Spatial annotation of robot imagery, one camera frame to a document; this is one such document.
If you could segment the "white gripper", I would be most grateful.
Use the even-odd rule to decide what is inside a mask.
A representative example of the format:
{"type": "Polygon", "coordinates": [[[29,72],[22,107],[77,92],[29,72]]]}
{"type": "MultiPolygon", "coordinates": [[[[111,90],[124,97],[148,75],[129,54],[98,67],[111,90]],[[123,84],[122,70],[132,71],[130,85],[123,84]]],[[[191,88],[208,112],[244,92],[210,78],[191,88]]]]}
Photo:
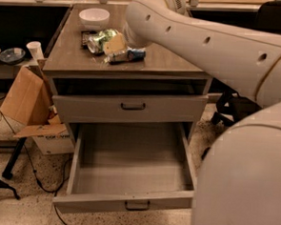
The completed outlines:
{"type": "Polygon", "coordinates": [[[104,44],[103,51],[105,55],[109,55],[123,51],[127,48],[127,45],[135,50],[143,49],[151,44],[150,39],[147,37],[148,31],[149,29],[146,27],[135,27],[126,22],[123,27],[123,33],[119,32],[114,35],[110,41],[104,44]]]}

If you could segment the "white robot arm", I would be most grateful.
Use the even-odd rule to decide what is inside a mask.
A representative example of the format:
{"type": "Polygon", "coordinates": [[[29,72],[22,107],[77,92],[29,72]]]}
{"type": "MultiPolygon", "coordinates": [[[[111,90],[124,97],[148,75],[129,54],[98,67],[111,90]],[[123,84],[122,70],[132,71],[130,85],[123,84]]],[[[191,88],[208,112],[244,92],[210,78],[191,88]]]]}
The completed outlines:
{"type": "Polygon", "coordinates": [[[281,225],[281,35],[190,18],[185,0],[132,0],[124,36],[156,43],[260,110],[222,133],[197,176],[191,225],[281,225]]]}

